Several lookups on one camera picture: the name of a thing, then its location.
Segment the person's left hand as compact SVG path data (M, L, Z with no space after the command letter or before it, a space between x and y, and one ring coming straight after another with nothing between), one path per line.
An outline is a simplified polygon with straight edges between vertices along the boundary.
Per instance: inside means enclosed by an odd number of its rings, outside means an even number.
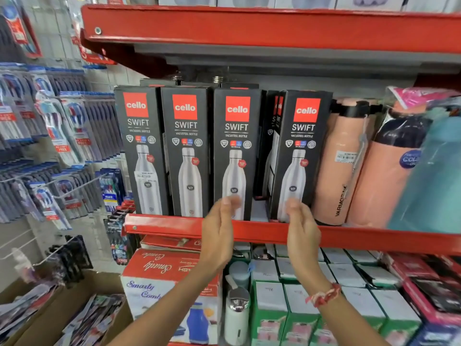
M213 278L231 260L234 248L232 219L222 219L220 199L202 221L199 266Z

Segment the red metal shelf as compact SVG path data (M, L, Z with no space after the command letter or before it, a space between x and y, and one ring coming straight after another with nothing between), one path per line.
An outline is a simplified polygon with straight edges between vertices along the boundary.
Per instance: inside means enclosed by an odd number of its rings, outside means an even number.
M82 44L168 43L422 54L461 64L461 13L84 5Z
M203 218L126 215L126 232L171 238L201 238ZM233 221L234 240L286 244L287 223ZM404 232L375 228L320 226L321 247L461 256L461 234Z

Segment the pale blue bottle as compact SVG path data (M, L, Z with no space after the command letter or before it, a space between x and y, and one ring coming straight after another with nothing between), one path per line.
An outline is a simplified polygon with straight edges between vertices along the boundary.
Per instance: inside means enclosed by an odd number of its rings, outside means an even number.
M245 261L234 261L229 266L228 273L239 287L248 290L250 281L250 271L248 263L246 263Z

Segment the row of black bottle boxes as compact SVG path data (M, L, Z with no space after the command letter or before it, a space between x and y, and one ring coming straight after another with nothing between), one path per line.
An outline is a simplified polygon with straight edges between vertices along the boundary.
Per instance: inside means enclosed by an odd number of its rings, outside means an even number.
M311 205L332 92L143 79L114 95L137 213L202 218L235 196L234 220L263 199L287 223L287 200Z

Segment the stack of green white boxes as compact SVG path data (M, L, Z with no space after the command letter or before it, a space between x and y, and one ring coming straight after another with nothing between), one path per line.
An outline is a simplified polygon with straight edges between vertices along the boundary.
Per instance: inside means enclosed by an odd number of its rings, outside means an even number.
M251 346L409 346L422 325L401 280L367 251L319 249L297 275L286 246L252 244Z

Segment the red white bottle set box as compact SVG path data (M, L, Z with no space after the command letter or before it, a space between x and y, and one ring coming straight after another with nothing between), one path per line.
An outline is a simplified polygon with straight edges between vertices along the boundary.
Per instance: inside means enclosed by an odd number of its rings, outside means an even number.
M138 249L121 274L134 320L166 295L197 265L198 252ZM170 342L217 345L221 336L222 273L200 293Z

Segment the white bottle with steel cap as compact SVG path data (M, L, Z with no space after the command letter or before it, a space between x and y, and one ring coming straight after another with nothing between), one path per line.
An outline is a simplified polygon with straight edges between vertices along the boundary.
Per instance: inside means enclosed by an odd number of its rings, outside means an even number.
M224 340L228 346L244 346L249 335L250 294L241 286L228 291L224 313Z

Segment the dark blue toothbrush packs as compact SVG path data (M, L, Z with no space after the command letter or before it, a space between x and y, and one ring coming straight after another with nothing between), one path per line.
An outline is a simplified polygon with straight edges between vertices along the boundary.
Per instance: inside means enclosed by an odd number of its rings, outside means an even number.
M106 213L103 224L112 258L119 266L126 266L140 246L138 235L126 232L124 224L126 216L135 212L132 193L126 192L120 169L101 168L95 175Z

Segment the teal bottle in plastic wrap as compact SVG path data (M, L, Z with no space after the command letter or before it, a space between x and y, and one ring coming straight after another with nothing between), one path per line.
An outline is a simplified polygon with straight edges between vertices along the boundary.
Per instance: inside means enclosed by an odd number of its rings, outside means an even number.
M412 232L461 234L461 107L435 108L399 202L386 225Z

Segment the stack of pink black boxes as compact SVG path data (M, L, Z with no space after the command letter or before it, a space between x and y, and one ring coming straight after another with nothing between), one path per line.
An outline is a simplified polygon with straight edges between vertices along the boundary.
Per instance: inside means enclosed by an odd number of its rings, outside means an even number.
M400 279L400 292L425 322L461 327L461 264L450 256L383 253L380 262Z

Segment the pink item in plastic wrap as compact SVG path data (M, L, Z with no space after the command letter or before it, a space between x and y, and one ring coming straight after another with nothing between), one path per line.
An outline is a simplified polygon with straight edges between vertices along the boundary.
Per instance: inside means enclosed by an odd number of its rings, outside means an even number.
M386 95L388 101L397 102L397 106L404 110L426 105L435 100L461 96L461 91L435 87L397 87L388 86Z

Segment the black hanging packs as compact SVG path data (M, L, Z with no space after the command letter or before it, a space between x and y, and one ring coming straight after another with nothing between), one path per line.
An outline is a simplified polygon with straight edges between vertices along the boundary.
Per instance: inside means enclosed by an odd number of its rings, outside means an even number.
M84 270L94 266L82 235L66 235L64 244L55 244L45 251L45 263L51 269L52 278L63 286L84 279Z

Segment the pile of loose packets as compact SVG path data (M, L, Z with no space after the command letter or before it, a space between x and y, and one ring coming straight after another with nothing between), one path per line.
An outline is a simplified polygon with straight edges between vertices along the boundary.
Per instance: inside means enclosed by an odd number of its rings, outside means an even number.
M55 346L106 346L132 322L123 294L93 295Z

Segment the brown cardboard box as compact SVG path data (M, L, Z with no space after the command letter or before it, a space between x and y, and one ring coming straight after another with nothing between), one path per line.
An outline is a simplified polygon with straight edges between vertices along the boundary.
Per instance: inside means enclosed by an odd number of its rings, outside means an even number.
M72 287L60 287L2 346L55 346L62 331L93 295L124 294L120 273L84 271Z

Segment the red blue hanging pack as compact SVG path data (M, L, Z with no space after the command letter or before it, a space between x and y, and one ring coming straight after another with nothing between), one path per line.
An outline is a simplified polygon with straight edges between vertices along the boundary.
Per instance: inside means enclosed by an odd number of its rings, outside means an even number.
M22 48L26 57L41 58L42 51L22 0L0 1L0 13L6 21L14 42Z

